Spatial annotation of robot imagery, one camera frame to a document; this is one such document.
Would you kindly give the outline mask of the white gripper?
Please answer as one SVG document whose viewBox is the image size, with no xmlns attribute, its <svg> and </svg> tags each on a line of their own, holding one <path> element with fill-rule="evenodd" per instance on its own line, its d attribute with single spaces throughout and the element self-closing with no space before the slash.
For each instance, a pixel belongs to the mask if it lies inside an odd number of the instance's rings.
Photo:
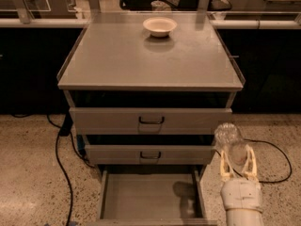
<svg viewBox="0 0 301 226">
<path fill-rule="evenodd" d="M 222 150 L 220 153 L 220 176 L 225 183 L 221 188 L 220 194 L 225 210 L 244 209 L 261 213 L 262 197 L 261 185 L 258 184 L 257 161 L 255 153 L 249 145 L 246 146 L 246 162 L 242 174 L 246 179 L 233 178 L 234 170 L 230 164 L 229 157 Z"/>
</svg>

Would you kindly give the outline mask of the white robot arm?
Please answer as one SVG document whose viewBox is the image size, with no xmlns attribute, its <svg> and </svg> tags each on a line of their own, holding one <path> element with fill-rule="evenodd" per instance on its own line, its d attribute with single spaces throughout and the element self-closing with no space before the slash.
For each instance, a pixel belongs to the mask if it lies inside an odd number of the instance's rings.
<svg viewBox="0 0 301 226">
<path fill-rule="evenodd" d="M 241 177 L 234 176 L 227 153 L 221 151 L 220 195 L 226 211 L 227 226 L 264 226 L 261 184 L 257 177 L 257 161 L 253 149 L 246 146 L 246 161 Z"/>
</svg>

